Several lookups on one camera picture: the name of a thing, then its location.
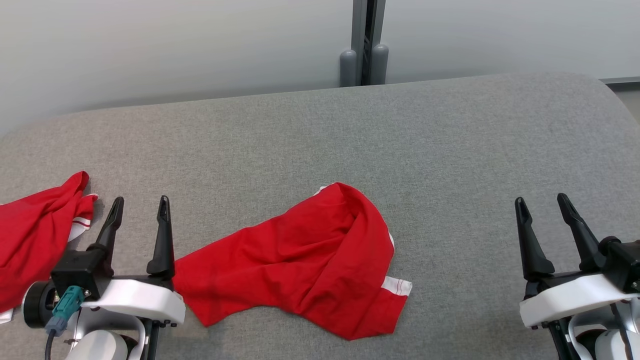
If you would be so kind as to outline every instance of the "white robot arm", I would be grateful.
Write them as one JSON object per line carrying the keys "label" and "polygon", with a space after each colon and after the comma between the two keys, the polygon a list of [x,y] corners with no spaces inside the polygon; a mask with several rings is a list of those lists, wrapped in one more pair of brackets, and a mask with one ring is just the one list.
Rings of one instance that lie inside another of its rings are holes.
{"label": "white robot arm", "polygon": [[597,242],[563,194],[557,197],[580,254],[580,271],[554,274],[531,227],[523,198],[515,201],[522,270],[520,316],[548,329],[560,360],[640,360],[640,243],[610,236]]}
{"label": "white robot arm", "polygon": [[[158,332],[184,323],[186,307],[173,290],[173,234],[169,199],[161,197],[154,257],[148,275],[114,276],[111,257],[115,234],[122,222],[123,198],[117,198],[95,243],[86,251],[69,250],[48,282],[36,282],[25,294],[22,311],[28,326],[42,328],[69,288],[81,288],[79,309],[68,319],[71,333],[66,360],[154,360]],[[130,338],[115,330],[136,331]],[[50,336],[45,350],[48,359]]]}

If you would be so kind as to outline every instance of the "red cloth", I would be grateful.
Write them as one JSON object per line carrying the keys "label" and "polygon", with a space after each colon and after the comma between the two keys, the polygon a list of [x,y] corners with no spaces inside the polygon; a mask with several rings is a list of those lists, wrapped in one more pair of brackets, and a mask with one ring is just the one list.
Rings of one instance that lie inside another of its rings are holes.
{"label": "red cloth", "polygon": [[29,286],[46,281],[62,257],[72,224],[89,225],[97,195],[83,197],[89,175],[0,205],[0,313],[20,305]]}
{"label": "red cloth", "polygon": [[376,207],[335,183],[283,215],[177,260],[173,281],[205,326],[254,306],[276,306],[354,340],[396,327],[411,283],[388,278],[396,282],[383,288],[393,253]]}

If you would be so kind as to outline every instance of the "gray fabric surface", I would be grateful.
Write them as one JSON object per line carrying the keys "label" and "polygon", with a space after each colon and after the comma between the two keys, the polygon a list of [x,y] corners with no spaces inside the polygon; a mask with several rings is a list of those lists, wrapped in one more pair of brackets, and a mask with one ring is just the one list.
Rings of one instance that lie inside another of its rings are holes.
{"label": "gray fabric surface", "polygon": [[[527,200],[558,271],[579,259],[556,194],[593,232],[640,236],[640,127],[599,81],[520,74],[259,95],[77,113],[0,139],[0,203],[78,170],[98,193],[93,241],[113,199],[125,217],[117,274],[143,274],[160,195],[175,254],[278,215],[342,181],[379,208],[396,241],[390,276],[413,290],[390,336],[344,341],[273,308],[208,329],[189,312],[158,359],[552,359],[523,327],[513,201]],[[40,359],[43,330],[0,325],[3,359]],[[63,359],[56,342],[54,359]]]}

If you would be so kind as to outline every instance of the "white stripe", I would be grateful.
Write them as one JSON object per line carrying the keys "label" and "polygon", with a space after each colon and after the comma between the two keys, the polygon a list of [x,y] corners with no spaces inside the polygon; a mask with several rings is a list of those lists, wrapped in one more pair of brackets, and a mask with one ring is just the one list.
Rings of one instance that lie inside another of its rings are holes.
{"label": "white stripe", "polygon": [[382,283],[382,288],[399,296],[409,296],[413,284],[409,281],[396,279],[395,277],[385,276],[385,281]]}

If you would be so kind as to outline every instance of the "teal connector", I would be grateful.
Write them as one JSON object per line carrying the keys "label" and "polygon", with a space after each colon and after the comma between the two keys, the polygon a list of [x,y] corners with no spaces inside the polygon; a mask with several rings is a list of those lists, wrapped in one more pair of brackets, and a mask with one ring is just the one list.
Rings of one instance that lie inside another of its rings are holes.
{"label": "teal connector", "polygon": [[69,286],[60,298],[60,301],[53,308],[53,316],[59,316],[67,321],[71,318],[84,301],[84,293],[80,286]]}
{"label": "teal connector", "polygon": [[53,317],[49,319],[44,329],[47,334],[53,332],[55,336],[61,336],[67,329],[67,322],[84,301],[84,293],[80,286],[69,286],[53,308]]}

